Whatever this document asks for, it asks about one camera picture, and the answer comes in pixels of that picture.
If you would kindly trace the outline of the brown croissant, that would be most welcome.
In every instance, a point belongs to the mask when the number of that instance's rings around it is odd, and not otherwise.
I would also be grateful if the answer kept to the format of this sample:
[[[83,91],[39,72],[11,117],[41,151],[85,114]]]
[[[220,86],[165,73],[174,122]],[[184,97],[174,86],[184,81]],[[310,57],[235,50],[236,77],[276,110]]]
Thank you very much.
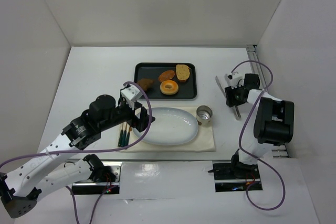
[[[149,91],[153,87],[154,83],[155,83],[155,80],[146,79],[146,78],[142,78],[137,82],[137,84],[141,87],[141,89],[144,92]]]

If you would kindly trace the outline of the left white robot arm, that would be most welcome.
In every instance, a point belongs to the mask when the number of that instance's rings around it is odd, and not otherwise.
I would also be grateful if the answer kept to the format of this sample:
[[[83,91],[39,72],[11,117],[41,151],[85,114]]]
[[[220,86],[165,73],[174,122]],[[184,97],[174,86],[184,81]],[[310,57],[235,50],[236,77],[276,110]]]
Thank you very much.
[[[112,170],[93,153],[63,169],[57,167],[99,140],[105,130],[125,122],[146,135],[154,120],[152,108],[144,108],[136,98],[97,97],[41,153],[29,155],[30,160],[16,170],[1,173],[1,202],[7,213],[19,218],[47,195],[78,181],[113,181]]]

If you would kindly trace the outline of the metal tongs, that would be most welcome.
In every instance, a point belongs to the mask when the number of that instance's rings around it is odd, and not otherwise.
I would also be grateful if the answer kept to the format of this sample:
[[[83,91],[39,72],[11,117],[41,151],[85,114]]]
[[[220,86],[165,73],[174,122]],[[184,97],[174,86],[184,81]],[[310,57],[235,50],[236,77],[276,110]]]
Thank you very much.
[[[216,83],[217,83],[219,89],[221,90],[223,96],[224,96],[225,99],[226,99],[227,96],[226,96],[225,90],[224,90],[224,88],[223,88],[223,86],[222,86],[222,84],[221,84],[220,79],[218,78],[218,76],[215,76],[215,81],[216,81]],[[240,114],[240,112],[239,112],[238,107],[237,107],[237,106],[234,106],[234,107],[230,107],[230,109],[231,109],[231,111],[233,112],[233,114],[234,114],[234,116],[235,116],[235,119],[239,121],[239,120],[241,119],[241,114]]]

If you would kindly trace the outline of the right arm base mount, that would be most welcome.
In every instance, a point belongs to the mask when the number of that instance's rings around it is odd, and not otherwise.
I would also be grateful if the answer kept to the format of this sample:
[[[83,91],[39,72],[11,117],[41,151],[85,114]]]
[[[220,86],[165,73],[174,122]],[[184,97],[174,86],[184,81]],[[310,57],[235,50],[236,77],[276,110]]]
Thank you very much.
[[[262,190],[259,168],[252,165],[247,169],[233,169],[230,162],[213,162],[208,171],[214,176],[215,191],[234,192],[249,190]]]

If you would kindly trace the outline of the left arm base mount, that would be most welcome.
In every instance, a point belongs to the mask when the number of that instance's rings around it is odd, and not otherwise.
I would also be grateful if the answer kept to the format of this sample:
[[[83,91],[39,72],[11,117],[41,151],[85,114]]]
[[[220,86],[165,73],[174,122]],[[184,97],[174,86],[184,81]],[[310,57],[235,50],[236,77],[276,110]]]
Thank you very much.
[[[90,176],[86,180],[73,183],[70,188],[75,195],[119,194],[120,162],[103,162],[97,155],[89,154],[83,158],[89,164]]]

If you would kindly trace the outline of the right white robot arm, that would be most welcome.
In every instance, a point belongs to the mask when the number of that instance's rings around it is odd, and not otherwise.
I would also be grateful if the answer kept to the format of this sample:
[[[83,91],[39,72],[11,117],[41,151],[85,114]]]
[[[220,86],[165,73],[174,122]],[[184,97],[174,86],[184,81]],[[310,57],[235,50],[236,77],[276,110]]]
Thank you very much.
[[[237,71],[224,76],[226,105],[235,112],[245,103],[255,105],[253,135],[245,151],[238,149],[231,158],[230,173],[238,179],[253,179],[258,172],[258,158],[273,146],[289,143],[293,138],[295,104],[271,96],[260,88],[259,75],[242,76]]]

